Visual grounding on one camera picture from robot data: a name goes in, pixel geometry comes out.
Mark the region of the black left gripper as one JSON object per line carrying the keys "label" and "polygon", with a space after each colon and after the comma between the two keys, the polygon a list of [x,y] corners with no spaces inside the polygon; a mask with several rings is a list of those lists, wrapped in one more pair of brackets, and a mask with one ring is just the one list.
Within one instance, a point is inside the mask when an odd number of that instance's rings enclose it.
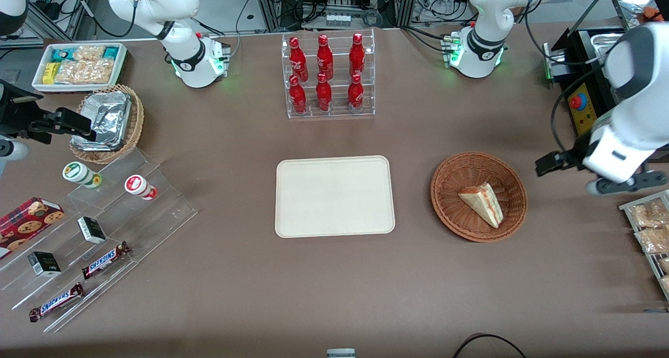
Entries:
{"label": "black left gripper", "polygon": [[545,176],[557,170],[585,170],[583,161],[590,148],[590,135],[579,135],[572,148],[564,151],[552,151],[549,155],[535,161],[535,172],[538,177]]}

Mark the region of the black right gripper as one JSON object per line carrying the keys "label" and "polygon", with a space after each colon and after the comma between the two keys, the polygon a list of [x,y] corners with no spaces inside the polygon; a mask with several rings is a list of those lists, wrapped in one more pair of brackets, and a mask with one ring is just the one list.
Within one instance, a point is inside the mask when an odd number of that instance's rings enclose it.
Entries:
{"label": "black right gripper", "polygon": [[67,108],[57,108],[42,119],[44,112],[37,101],[43,96],[1,81],[1,134],[10,138],[24,138],[41,144],[52,143],[52,133],[78,136],[96,141],[93,121]]}

